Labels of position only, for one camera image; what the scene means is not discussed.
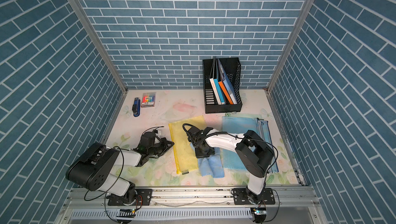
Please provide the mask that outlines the light blue cleaning cloth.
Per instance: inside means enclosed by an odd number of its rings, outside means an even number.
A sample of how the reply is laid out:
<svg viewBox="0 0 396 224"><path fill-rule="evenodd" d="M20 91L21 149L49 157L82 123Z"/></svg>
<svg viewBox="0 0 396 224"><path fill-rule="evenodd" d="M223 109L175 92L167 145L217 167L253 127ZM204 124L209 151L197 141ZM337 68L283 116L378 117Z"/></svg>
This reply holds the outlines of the light blue cleaning cloth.
<svg viewBox="0 0 396 224"><path fill-rule="evenodd" d="M202 177L224 178L224 168L220 157L220 148L215 147L214 155L208 158L199 158L198 167Z"/></svg>

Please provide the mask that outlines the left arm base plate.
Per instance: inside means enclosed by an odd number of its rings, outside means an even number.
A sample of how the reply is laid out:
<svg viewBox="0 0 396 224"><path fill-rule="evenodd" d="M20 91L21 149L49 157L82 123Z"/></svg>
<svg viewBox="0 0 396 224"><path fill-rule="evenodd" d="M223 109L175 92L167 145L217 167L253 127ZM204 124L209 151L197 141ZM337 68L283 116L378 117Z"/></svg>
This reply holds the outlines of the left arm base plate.
<svg viewBox="0 0 396 224"><path fill-rule="evenodd" d="M128 191L124 196L110 194L106 197L109 206L131 206L137 207L149 205L152 198L152 189L134 189Z"/></svg>

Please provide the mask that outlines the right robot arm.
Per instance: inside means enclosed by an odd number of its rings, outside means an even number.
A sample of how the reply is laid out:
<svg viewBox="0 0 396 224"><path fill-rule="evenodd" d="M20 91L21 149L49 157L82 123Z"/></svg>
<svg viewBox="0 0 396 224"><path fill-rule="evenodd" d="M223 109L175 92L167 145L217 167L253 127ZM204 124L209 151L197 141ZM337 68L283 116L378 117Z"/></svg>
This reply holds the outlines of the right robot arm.
<svg viewBox="0 0 396 224"><path fill-rule="evenodd" d="M209 159L214 156L216 148L236 153L250 173L247 193L256 197L263 192L266 175L272 166L275 152L273 147L261 139L256 132L248 130L244 134L231 134L215 131L211 127L201 130L192 124L183 124L182 128L198 159Z"/></svg>

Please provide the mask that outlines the clear grey document bag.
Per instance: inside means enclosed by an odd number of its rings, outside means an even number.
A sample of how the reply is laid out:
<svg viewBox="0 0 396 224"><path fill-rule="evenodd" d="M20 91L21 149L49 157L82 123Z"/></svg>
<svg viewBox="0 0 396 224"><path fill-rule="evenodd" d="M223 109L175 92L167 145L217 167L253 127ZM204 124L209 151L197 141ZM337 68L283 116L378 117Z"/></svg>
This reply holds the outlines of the clear grey document bag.
<svg viewBox="0 0 396 224"><path fill-rule="evenodd" d="M267 143L272 145L272 139L270 135L270 130L269 130L269 125L268 121L265 121L263 119L257 119L257 128L259 131L259 136ZM273 161L275 164L271 167L270 173L275 173L278 172L278 168L275 162L275 159Z"/></svg>

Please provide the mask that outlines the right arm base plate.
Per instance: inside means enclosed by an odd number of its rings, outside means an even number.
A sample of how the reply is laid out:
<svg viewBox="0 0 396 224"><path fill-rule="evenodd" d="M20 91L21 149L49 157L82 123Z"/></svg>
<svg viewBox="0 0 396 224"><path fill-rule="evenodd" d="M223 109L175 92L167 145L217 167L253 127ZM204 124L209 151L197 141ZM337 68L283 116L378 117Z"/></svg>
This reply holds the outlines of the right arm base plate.
<svg viewBox="0 0 396 224"><path fill-rule="evenodd" d="M274 205L275 198L272 189L263 189L258 195L248 188L234 188L231 190L235 205L268 204Z"/></svg>

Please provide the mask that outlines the yellow mesh document bag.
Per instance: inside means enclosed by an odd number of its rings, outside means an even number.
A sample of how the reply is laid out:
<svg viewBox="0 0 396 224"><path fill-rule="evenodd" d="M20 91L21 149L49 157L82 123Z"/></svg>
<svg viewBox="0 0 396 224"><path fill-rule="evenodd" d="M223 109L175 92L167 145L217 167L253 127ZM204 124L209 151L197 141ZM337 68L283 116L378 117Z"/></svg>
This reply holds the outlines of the yellow mesh document bag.
<svg viewBox="0 0 396 224"><path fill-rule="evenodd" d="M184 123L192 124L198 127L200 130L206 128L206 122L202 115L169 123L171 139L174 143L173 150L176 163L176 172L178 174L186 174L199 168L195 151L193 148L191 148L190 142L188 141L188 136L182 127Z"/></svg>

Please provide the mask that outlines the green mesh document bag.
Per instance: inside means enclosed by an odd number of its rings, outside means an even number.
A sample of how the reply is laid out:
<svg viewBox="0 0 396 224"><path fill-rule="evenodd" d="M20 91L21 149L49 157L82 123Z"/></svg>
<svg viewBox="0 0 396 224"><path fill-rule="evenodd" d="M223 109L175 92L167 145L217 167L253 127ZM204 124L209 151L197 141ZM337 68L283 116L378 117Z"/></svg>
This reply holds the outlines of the green mesh document bag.
<svg viewBox="0 0 396 224"><path fill-rule="evenodd" d="M226 117L243 117L243 118L258 118L262 119L260 114L247 114L247 113L226 113Z"/></svg>

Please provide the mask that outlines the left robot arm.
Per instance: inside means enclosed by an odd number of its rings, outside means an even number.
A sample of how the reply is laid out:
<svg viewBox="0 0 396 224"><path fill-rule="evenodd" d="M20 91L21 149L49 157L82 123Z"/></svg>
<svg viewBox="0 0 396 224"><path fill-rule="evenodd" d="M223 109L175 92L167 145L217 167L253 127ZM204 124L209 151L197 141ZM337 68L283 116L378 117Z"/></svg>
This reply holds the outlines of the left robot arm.
<svg viewBox="0 0 396 224"><path fill-rule="evenodd" d="M66 172L66 179L89 191L101 191L127 202L134 200L135 184L111 173L115 165L141 167L150 159L158 159L174 146L174 142L159 137L158 129L142 134L132 150L110 148L101 143L91 145Z"/></svg>

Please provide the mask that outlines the blue mesh document bag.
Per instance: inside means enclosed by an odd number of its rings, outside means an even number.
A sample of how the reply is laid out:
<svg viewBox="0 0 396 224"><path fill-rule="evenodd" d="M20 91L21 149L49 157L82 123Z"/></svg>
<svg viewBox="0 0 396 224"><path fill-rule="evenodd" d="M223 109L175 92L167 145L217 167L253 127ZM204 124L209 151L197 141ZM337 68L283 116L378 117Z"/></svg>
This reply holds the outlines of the blue mesh document bag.
<svg viewBox="0 0 396 224"><path fill-rule="evenodd" d="M245 134L248 130L253 130L259 136L261 135L257 118L232 116L225 116L222 118L222 131L235 134ZM220 157L224 168L247 171L241 159L235 152L220 149Z"/></svg>

